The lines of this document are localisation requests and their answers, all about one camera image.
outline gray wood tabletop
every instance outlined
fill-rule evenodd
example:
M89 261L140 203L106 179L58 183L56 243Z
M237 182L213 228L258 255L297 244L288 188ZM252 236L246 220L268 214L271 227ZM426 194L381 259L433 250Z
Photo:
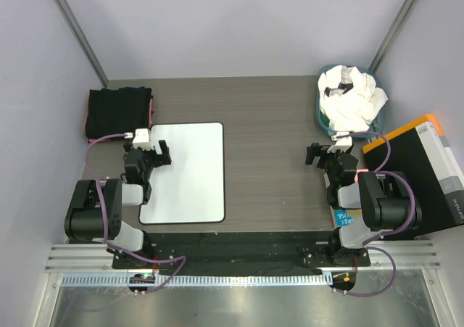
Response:
M307 145L330 143L315 118L316 84L315 76L110 81L152 88L154 124L221 122L225 135L222 223L142 225L138 207L125 207L123 220L148 232L333 229L323 171L305 165ZM123 155L121 142L102 143L89 162L119 178Z

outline black border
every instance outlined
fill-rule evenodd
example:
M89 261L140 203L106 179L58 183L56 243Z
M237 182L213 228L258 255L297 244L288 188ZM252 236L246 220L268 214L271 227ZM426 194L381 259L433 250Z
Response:
M222 220L214 221L214 222L185 222L185 223L142 223L140 221L140 213L141 213L141 208L142 206L140 205L138 207L138 222L142 225L177 225L177 224L216 224L216 223L222 223L225 220L226 214L226 209L225 209L225 133L224 133L224 124L222 122L194 122L194 123L163 123L163 124L153 124L150 127L150 130L156 125L185 125L185 124L216 124L219 123L223 127L223 189L224 189L224 217Z

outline blue label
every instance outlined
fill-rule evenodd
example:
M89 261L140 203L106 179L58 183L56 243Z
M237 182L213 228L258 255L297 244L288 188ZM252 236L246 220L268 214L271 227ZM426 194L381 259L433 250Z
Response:
M350 224L351 222L355 220L353 217L348 215L347 211L345 210L336 210L336 211L333 211L333 214L335 215L336 224L338 227L342 227L343 225Z

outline white backdrop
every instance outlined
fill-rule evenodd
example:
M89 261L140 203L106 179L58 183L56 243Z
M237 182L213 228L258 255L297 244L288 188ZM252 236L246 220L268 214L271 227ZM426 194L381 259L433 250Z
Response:
M404 0L68 0L109 79L368 66Z

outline black fabric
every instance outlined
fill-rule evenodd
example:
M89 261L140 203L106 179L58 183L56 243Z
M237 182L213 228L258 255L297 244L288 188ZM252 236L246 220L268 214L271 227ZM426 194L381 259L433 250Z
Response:
M134 132L149 127L150 88L90 90L86 136L100 138L112 133Z

